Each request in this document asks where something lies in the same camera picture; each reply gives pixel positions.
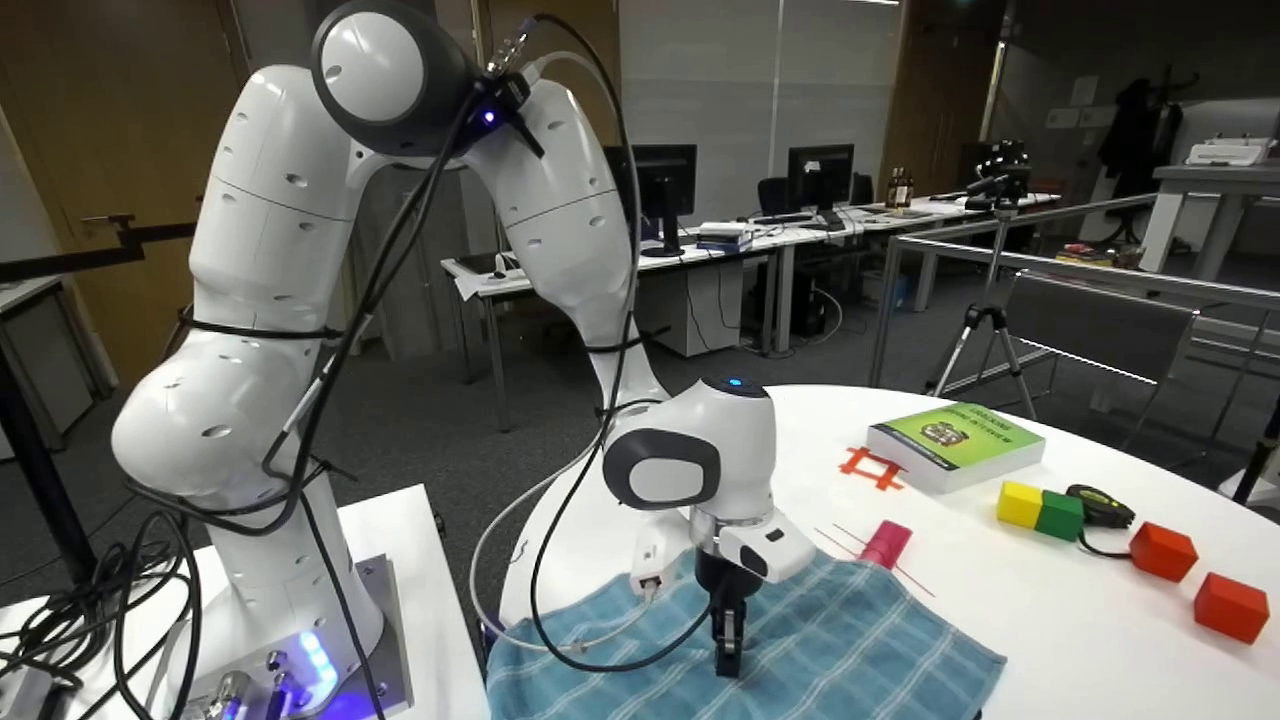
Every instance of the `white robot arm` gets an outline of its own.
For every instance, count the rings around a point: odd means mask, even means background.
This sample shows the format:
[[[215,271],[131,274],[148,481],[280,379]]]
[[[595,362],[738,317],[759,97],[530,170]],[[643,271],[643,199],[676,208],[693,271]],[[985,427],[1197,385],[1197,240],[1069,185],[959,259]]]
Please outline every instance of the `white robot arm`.
[[[311,470],[297,445],[280,445],[280,427],[314,377],[368,174],[444,157],[460,157],[487,185],[529,281],[593,348],[603,398],[635,408],[618,414],[607,453],[616,495],[635,507],[655,507],[655,495],[697,504],[697,539],[769,580],[804,554],[755,545],[759,531],[774,537],[769,398],[705,385],[667,398],[655,385],[629,317],[635,251],[618,195],[570,93],[480,76],[417,9],[361,0],[329,17],[311,72],[263,66],[240,93],[195,223],[191,332],[134,385],[110,431],[134,484],[257,527],[206,527],[226,590],[204,610],[195,695],[232,672],[271,688],[285,660],[297,710],[314,710],[385,631],[339,537],[329,475]],[[717,413],[738,398],[759,408],[755,422],[742,422],[751,437],[717,422]],[[664,456],[667,445],[640,445],[651,431],[710,449],[718,470],[697,490],[676,489],[664,466],[689,458]],[[280,466],[302,466],[301,495],[289,495]]]

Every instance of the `blue checkered cloth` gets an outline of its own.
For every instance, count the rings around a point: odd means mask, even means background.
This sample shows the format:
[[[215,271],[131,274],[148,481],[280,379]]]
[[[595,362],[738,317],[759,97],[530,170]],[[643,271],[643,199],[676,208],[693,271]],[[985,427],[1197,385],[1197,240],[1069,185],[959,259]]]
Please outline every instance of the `blue checkered cloth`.
[[[635,609],[624,577],[586,598],[543,614],[560,647],[595,640]],[[629,631],[586,651],[586,662],[629,662],[676,640],[708,609],[678,559],[670,594],[647,609]],[[748,594],[742,666],[717,677],[710,627],[705,622],[670,655],[635,672],[575,672],[548,651],[496,642],[487,651],[490,716],[838,716],[838,720],[973,720],[1003,672],[946,619],[915,604],[905,585],[874,562],[835,562],[821,554],[787,585]]]

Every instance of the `book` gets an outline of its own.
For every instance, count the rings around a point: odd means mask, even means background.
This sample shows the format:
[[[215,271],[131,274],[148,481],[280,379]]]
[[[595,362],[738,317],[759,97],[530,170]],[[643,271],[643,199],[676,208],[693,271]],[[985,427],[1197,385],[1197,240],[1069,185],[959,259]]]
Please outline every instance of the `book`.
[[[868,453],[922,490],[951,490],[1036,465],[1043,437],[979,404],[946,404],[872,422]]]

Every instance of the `red block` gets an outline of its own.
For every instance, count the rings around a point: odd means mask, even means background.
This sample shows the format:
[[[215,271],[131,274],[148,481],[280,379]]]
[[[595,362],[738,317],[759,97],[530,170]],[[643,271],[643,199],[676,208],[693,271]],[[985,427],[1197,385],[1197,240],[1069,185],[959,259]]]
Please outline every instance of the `red block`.
[[[1267,590],[1206,571],[1197,590],[1197,622],[1253,642],[1267,622]]]
[[[1127,539],[1127,559],[1141,571],[1165,577],[1165,580],[1185,580],[1188,566],[1199,559],[1192,537],[1158,527],[1158,522],[1144,522],[1132,539]]]
[[[860,559],[881,562],[881,566],[893,566],[894,554],[905,554],[909,539],[913,539],[913,531],[909,531],[905,522],[885,521],[885,522],[874,527],[874,537],[868,539],[868,549],[860,551]]]

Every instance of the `green block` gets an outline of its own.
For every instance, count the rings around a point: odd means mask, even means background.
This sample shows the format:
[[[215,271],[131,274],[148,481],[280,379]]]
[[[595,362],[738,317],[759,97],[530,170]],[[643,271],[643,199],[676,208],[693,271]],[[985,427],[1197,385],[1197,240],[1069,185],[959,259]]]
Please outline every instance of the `green block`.
[[[1078,495],[1043,490],[1043,507],[1038,507],[1038,521],[1036,521],[1036,531],[1058,537],[1058,539],[1078,539],[1078,531],[1083,531]]]

